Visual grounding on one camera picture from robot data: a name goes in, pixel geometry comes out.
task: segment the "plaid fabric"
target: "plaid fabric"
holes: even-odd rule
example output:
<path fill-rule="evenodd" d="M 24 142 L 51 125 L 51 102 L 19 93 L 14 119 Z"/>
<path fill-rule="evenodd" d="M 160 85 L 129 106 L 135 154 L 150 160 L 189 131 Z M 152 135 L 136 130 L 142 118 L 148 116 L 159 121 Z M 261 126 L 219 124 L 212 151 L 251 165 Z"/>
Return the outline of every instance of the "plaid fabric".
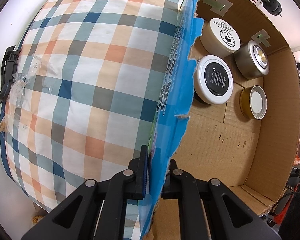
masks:
<path fill-rule="evenodd" d="M 53 69 L 26 85 L 21 108 L 3 104 L 1 153 L 39 206 L 50 211 L 85 179 L 110 179 L 148 144 L 182 1 L 48 0 L 35 17 L 18 73 L 33 54 Z M 129 202 L 125 237 L 139 236 Z"/>

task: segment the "white jar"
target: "white jar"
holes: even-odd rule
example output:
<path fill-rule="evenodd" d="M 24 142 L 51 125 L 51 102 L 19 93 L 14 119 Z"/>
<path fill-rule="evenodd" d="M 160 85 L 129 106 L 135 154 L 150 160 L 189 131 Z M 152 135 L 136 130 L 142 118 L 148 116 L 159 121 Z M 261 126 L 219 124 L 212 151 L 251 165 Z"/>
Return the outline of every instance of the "white jar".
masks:
<path fill-rule="evenodd" d="M 227 64 L 213 55 L 200 59 L 194 73 L 194 90 L 210 105 L 228 101 L 233 90 L 233 78 Z"/>
<path fill-rule="evenodd" d="M 200 41 L 212 55 L 224 58 L 240 48 L 240 39 L 234 28 L 219 18 L 204 26 Z"/>

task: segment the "black fabric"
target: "black fabric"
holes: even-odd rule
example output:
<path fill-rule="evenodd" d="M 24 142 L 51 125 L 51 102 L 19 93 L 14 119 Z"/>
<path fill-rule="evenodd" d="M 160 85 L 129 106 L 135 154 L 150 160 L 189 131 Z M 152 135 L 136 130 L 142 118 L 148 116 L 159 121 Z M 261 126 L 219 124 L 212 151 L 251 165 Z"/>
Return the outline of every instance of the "black fabric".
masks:
<path fill-rule="evenodd" d="M 278 233 L 282 240 L 300 240 L 300 194 L 293 196 Z"/>

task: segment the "cardboard box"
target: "cardboard box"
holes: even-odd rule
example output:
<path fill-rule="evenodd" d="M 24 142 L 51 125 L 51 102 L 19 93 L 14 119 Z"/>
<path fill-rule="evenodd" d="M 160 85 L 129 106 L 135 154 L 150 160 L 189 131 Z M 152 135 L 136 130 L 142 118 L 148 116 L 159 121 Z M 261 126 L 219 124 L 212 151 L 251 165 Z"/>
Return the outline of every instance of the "cardboard box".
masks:
<path fill-rule="evenodd" d="M 199 0 L 196 13 L 204 20 L 228 22 L 243 43 L 265 30 L 270 72 L 248 81 L 233 55 L 224 60 L 232 71 L 234 90 L 223 105 L 208 106 L 194 100 L 186 133 L 173 158 L 195 178 L 219 178 L 256 214 L 267 213 L 280 198 L 289 177 L 300 136 L 300 85 L 295 58 L 283 36 L 249 0 L 227 0 L 232 6 L 220 16 Z M 196 39 L 189 58 L 208 55 Z M 239 105 L 243 88 L 260 85 L 268 108 L 262 120 L 245 118 Z M 147 239 L 180 239 L 177 200 L 159 200 Z"/>

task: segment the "silver screw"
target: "silver screw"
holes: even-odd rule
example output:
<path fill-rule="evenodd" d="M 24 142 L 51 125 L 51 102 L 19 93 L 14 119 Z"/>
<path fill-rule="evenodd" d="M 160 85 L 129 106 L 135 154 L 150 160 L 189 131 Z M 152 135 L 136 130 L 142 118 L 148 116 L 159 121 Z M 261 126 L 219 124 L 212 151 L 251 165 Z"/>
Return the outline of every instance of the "silver screw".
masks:
<path fill-rule="evenodd" d="M 131 176 L 133 174 L 133 170 L 125 170 L 123 171 L 124 176 Z"/>
<path fill-rule="evenodd" d="M 221 181 L 219 179 L 212 179 L 211 184 L 213 186 L 219 186 L 221 184 Z"/>
<path fill-rule="evenodd" d="M 96 181 L 94 179 L 88 179 L 85 184 L 87 187 L 93 187 L 96 184 Z"/>
<path fill-rule="evenodd" d="M 174 175 L 180 176 L 182 173 L 183 173 L 183 171 L 180 170 L 180 169 L 174 169 L 174 170 L 173 170 L 173 174 L 174 174 Z"/>

